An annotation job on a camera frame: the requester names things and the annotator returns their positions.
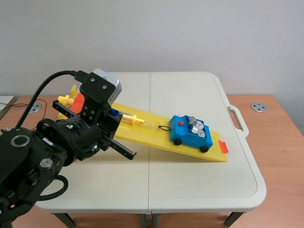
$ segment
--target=yellow inclined board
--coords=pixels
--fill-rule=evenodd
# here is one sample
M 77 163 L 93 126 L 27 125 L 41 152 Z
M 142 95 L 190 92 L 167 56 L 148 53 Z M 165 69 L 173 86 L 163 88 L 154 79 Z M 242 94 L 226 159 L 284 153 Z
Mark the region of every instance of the yellow inclined board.
M 124 106 L 122 104 L 113 104 L 112 108 L 121 112 L 135 114 L 137 115 L 137 118 L 144 119 L 154 126 L 158 126 L 157 122 L 159 122 L 160 125 L 169 126 L 170 119 L 167 117 L 151 114 L 142 110 Z M 121 121 L 115 137 L 118 139 L 123 139 L 166 151 L 181 153 L 192 157 L 203 158 L 216 162 L 227 162 L 227 156 L 226 154 L 222 153 L 219 145 L 219 133 L 214 131 L 210 132 L 213 146 L 206 153 L 201 153 L 199 149 L 185 145 L 175 146 L 173 142 L 170 141 L 169 132 L 163 131 L 161 129 L 157 130 L 151 126 L 143 125 L 142 123 L 131 124 L 125 121 Z

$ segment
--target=toy car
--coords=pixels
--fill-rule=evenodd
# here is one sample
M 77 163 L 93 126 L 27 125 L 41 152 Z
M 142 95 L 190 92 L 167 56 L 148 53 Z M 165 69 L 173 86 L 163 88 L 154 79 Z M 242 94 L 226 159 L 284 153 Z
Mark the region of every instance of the toy car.
M 198 148 L 206 153 L 213 145 L 209 127 L 193 116 L 173 116 L 169 121 L 170 140 L 174 145 Z

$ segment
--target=black wire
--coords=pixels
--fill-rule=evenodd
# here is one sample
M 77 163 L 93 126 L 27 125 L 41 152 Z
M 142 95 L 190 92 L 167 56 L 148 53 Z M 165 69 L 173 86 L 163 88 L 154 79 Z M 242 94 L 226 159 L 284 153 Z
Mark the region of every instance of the black wire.
M 58 190 L 57 192 L 54 192 L 52 194 L 40 196 L 39 199 L 38 199 L 38 201 L 52 200 L 52 199 L 57 198 L 58 196 L 61 196 L 63 193 L 65 193 L 65 191 L 68 188 L 68 181 L 67 181 L 67 179 L 64 176 L 62 176 L 62 175 L 57 175 L 55 177 L 55 180 L 62 181 L 63 182 L 63 187 L 60 190 Z
M 53 79 L 62 76 L 62 75 L 72 75 L 75 76 L 76 75 L 76 71 L 70 71 L 70 70 L 65 70 L 65 71 L 60 71 L 57 72 L 53 75 L 51 75 L 50 77 L 48 77 L 40 86 L 39 88 L 36 90 L 36 92 L 34 93 L 34 95 L 32 96 L 31 101 L 29 102 L 27 108 L 24 110 L 24 113 L 22 114 L 22 116 L 20 117 L 18 123 L 16 124 L 15 128 L 18 129 L 22 126 L 25 118 L 27 117 L 29 110 L 32 108 L 34 102 L 36 101 L 36 99 L 38 98 L 39 94 L 41 93 L 41 91 L 44 89 L 44 87 L 47 86 L 47 84 L 52 81 Z
M 159 125 L 158 128 L 160 128 L 160 129 L 162 129 L 162 130 L 164 130 L 164 131 L 167 131 L 167 132 L 170 130 L 170 127 L 168 127 L 168 126 Z
M 1 103 L 1 102 L 0 102 L 0 105 L 3 105 L 3 104 L 4 104 L 4 105 L 11 106 L 11 107 L 12 107 L 12 106 L 14 106 L 14 107 L 23 107 L 23 106 L 27 106 L 27 105 L 28 105 L 28 104 L 24 104 L 24 103 L 18 103 L 18 104 L 11 104 L 11 105 L 10 105 L 10 104 L 6 104 L 6 103 Z
M 24 106 L 28 106 L 28 104 L 24 104 L 24 103 L 18 103 L 18 104 L 6 104 L 6 103 L 0 103 L 0 105 L 8 105 L 8 107 L 5 107 L 3 109 L 1 109 L 0 111 L 3 111 L 5 109 L 11 108 L 11 107 L 24 107 Z
M 48 103 L 45 101 L 45 100 L 43 100 L 43 99 L 37 99 L 36 101 L 38 101 L 38 100 L 40 100 L 40 101 L 43 101 L 44 103 L 46 103 L 46 106 L 45 106 L 45 108 L 44 108 L 44 114 L 43 114 L 43 117 L 42 117 L 42 119 L 44 119 L 44 117 L 46 116 L 46 112 L 47 112 L 47 105 L 48 105 Z

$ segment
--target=yellow plastic part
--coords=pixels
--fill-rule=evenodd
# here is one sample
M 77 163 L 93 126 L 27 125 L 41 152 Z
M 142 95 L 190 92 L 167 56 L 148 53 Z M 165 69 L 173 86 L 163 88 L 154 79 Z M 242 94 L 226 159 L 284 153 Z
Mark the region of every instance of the yellow plastic part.
M 65 107 L 68 107 L 68 106 L 72 105 L 72 103 L 74 102 L 74 99 L 70 98 L 69 95 L 66 95 L 66 96 L 59 96 L 58 101 Z
M 135 114 L 140 119 L 146 120 L 154 126 L 158 126 L 157 122 L 159 122 L 160 125 L 169 126 L 170 119 L 167 117 L 151 114 L 142 110 L 138 110 L 116 103 L 112 105 L 112 108 L 121 112 Z M 210 132 L 213 141 L 213 146 L 206 153 L 201 153 L 199 149 L 188 147 L 185 145 L 175 146 L 173 142 L 170 141 L 169 132 L 163 131 L 161 129 L 157 130 L 151 126 L 146 126 L 144 124 L 139 123 L 132 124 L 125 121 L 121 121 L 115 134 L 115 137 L 166 151 L 185 154 L 192 157 L 202 158 L 216 162 L 227 162 L 227 156 L 226 154 L 222 153 L 222 150 L 219 145 L 219 133 L 214 131 Z
M 72 89 L 71 89 L 71 93 L 70 93 L 70 97 L 75 99 L 77 97 L 77 95 L 79 94 L 79 92 L 76 91 L 77 89 L 77 85 L 73 85 Z
M 71 92 L 70 92 L 70 96 L 66 95 L 66 96 L 59 96 L 58 97 L 58 101 L 59 103 L 61 103 L 62 105 L 64 105 L 65 107 L 69 107 L 72 105 L 72 103 L 74 102 L 74 99 L 77 97 L 77 95 L 79 94 L 79 92 L 76 91 L 77 89 L 77 85 L 73 85 Z M 61 113 L 58 114 L 58 119 L 59 120 L 66 120 L 67 117 Z

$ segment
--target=silver cylinder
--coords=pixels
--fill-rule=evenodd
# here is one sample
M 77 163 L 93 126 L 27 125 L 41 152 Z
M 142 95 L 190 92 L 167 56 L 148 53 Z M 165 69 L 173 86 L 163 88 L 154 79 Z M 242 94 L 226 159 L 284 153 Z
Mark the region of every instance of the silver cylinder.
M 203 129 L 199 129 L 197 134 L 198 134 L 200 137 L 203 137 L 203 138 L 205 138 L 205 136 L 206 136 L 206 133 L 204 132 Z
M 202 121 L 199 121 L 199 120 L 198 120 L 198 123 L 196 124 L 196 126 L 197 126 L 199 129 L 204 129 L 204 124 L 202 123 Z
M 193 126 L 196 126 L 198 123 L 197 119 L 195 119 L 194 116 L 190 116 L 189 117 L 189 125 L 193 125 Z
M 193 134 L 197 134 L 198 133 L 198 127 L 196 127 L 196 126 L 193 126 L 192 127 L 192 129 L 191 129 L 191 132 L 193 133 Z

